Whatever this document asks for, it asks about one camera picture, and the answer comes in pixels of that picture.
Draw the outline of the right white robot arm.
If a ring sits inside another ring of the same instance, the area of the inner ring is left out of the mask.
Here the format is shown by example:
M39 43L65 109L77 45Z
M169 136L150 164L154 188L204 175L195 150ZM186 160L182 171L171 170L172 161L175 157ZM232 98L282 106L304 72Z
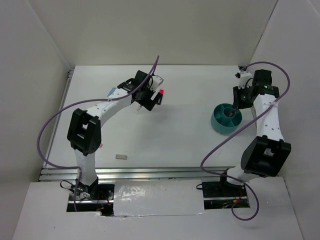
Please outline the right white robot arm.
M233 106L251 109L256 136L244 150L240 164L226 170L221 178L218 190L223 196L230 196L236 186L255 178L277 176L292 150L281 132L277 101L280 92L272 85L272 72L239 71L235 76L239 84L233 88Z

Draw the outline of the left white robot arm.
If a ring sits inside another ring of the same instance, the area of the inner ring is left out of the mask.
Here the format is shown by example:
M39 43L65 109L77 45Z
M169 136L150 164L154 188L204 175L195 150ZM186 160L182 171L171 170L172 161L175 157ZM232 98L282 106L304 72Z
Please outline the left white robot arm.
M151 111L163 96L161 92L156 92L163 82L162 77L139 70L134 78L111 90L107 101L101 101L86 110L77 108L72 113L67 140L80 167L78 188L86 199L92 200L99 193L95 161L96 151L102 143L101 128L116 113L134 102Z

